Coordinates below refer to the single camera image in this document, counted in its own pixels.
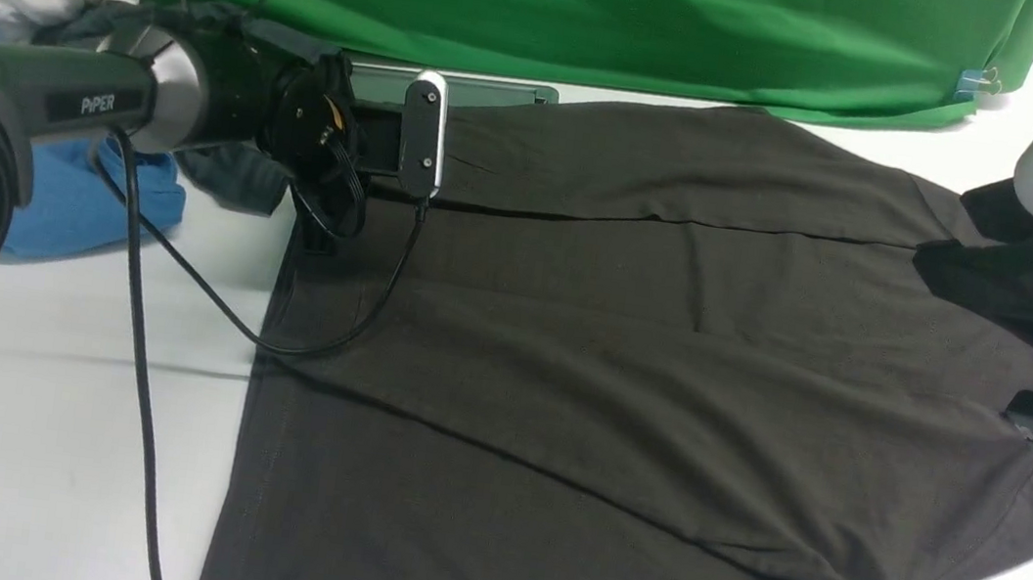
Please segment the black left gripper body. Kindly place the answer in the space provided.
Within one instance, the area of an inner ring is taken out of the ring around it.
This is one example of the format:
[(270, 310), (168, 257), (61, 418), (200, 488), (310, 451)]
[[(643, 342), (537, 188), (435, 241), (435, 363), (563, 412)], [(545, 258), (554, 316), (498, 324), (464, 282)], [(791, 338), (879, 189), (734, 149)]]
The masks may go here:
[(354, 112), (351, 64), (339, 53), (306, 60), (277, 54), (260, 150), (287, 178), (298, 210), (298, 243), (312, 255), (335, 254), (366, 227), (370, 173)]

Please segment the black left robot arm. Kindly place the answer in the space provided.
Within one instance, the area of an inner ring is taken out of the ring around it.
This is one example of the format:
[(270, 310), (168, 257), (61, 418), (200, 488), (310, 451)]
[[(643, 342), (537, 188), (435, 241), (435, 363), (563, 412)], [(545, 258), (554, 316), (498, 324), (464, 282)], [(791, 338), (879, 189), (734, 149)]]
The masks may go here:
[(166, 154), (251, 141), (336, 238), (365, 190), (343, 64), (314, 65), (233, 27), (118, 26), (92, 48), (0, 41), (0, 246), (31, 200), (32, 145), (124, 132)]

